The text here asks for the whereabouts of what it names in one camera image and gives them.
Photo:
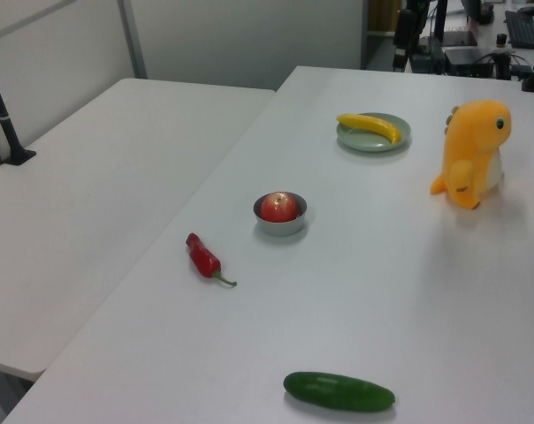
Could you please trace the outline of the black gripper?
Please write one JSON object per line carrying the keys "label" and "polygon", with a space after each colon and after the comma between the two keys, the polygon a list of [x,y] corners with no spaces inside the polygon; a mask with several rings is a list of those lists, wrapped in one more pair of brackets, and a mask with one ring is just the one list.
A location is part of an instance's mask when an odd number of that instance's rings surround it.
{"label": "black gripper", "polygon": [[[401,9],[397,20],[397,27],[393,37],[393,45],[395,46],[397,54],[405,54],[416,27],[416,14],[408,9]],[[393,70],[405,70],[408,62],[408,57],[405,55],[402,58],[398,55],[393,57]]]}

